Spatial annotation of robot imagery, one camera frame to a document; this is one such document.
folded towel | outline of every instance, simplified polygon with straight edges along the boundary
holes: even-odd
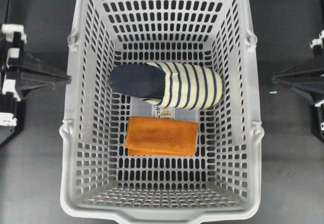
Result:
[[[126,147],[128,155],[193,156],[198,123],[131,116]]]

table surface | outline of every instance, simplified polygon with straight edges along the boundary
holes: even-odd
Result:
[[[10,0],[9,23],[25,25],[26,50],[66,69],[75,0]],[[324,144],[311,134],[306,101],[271,83],[278,71],[312,58],[322,30],[319,0],[250,0],[257,58],[262,141],[262,194],[249,220],[222,223],[322,224]],[[65,88],[26,101],[25,130],[0,147],[0,223],[115,223],[68,216],[59,203]]]

plastic basket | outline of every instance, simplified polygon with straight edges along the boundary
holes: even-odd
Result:
[[[252,216],[264,135],[256,41],[248,0],[77,0],[68,38],[73,79],[60,128],[62,208],[120,223]],[[194,157],[127,156],[127,122],[139,115],[138,102],[107,82],[114,66],[145,61],[199,64],[220,74],[221,102],[187,114],[199,121]]]

striped slipper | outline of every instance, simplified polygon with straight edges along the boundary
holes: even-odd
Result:
[[[153,105],[189,110],[210,108],[222,95],[222,81],[217,73],[182,63],[118,66],[113,69],[109,84],[118,93]]]

white and navy stripes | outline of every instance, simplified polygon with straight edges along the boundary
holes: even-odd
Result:
[[[221,98],[222,80],[207,67],[171,62],[147,64],[158,67],[166,74],[163,98],[143,99],[150,104],[180,109],[207,109]]]

